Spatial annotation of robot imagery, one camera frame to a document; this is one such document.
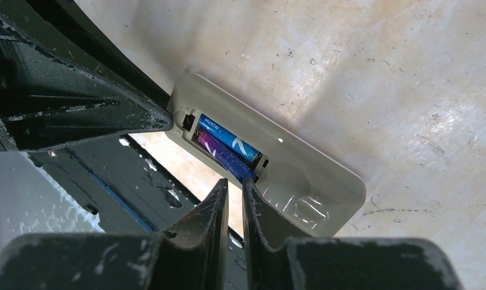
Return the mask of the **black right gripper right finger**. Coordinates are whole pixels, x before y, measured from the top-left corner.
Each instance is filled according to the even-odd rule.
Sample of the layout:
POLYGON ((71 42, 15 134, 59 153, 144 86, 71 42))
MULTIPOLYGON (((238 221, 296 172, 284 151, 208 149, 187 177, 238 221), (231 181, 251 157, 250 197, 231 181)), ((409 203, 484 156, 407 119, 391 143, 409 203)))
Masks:
POLYGON ((417 238, 313 237, 243 182, 249 289, 461 289, 446 254, 417 238))

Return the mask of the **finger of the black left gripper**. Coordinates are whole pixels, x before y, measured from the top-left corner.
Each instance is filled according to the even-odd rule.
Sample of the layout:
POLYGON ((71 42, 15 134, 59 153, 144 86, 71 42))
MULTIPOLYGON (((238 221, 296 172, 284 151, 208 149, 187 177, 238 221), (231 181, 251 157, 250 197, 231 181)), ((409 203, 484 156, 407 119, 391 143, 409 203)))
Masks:
POLYGON ((165 109, 170 95, 128 59, 75 1, 28 0, 36 13, 97 61, 165 109))
POLYGON ((33 8, 0 8, 0 151, 169 131, 173 117, 33 8))

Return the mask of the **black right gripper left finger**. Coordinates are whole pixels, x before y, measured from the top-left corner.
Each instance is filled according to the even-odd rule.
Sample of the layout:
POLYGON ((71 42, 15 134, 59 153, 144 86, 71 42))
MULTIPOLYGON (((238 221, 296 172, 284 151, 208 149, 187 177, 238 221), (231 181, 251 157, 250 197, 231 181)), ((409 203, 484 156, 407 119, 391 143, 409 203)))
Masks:
POLYGON ((45 233, 0 254, 0 289, 222 289, 228 181, 161 232, 45 233))

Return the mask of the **white remote control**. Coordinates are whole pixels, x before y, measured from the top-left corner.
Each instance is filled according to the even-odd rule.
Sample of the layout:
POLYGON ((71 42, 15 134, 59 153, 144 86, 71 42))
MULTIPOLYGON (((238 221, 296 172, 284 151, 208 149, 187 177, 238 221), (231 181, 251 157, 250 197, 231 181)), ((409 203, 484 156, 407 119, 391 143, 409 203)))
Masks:
POLYGON ((196 136, 202 117, 234 134, 223 145, 238 157, 254 154, 248 166, 263 198, 308 234, 333 236, 365 202, 366 186, 355 173, 200 75, 175 83, 167 109, 174 117, 169 139, 241 186, 217 149, 196 136))

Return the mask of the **purple AAA battery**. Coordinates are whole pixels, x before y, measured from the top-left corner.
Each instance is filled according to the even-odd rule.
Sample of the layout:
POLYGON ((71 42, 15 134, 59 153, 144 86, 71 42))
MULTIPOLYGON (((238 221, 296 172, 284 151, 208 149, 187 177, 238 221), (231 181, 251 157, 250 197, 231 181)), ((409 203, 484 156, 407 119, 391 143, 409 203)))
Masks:
POLYGON ((195 136, 209 154, 237 181, 242 183, 244 179, 255 177, 253 170, 213 135, 204 129, 198 129, 195 131, 195 136))

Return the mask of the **blue AAA battery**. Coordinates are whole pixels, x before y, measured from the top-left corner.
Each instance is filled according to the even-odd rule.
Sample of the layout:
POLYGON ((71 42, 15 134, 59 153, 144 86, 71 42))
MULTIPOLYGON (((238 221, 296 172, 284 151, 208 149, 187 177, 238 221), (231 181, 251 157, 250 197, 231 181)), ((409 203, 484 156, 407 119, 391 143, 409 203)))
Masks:
POLYGON ((206 115, 202 114, 200 116, 199 126, 250 163, 253 163, 260 154, 257 149, 253 148, 247 142, 243 141, 206 115))

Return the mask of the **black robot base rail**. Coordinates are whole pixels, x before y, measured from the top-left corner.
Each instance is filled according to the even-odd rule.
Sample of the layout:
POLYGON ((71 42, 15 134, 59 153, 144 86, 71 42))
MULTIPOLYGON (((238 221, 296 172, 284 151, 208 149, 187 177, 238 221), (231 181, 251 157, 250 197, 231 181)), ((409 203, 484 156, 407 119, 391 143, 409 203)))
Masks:
POLYGON ((128 136, 31 153, 108 233, 156 233, 149 289, 246 289, 241 237, 228 225, 228 185, 200 201, 128 136))

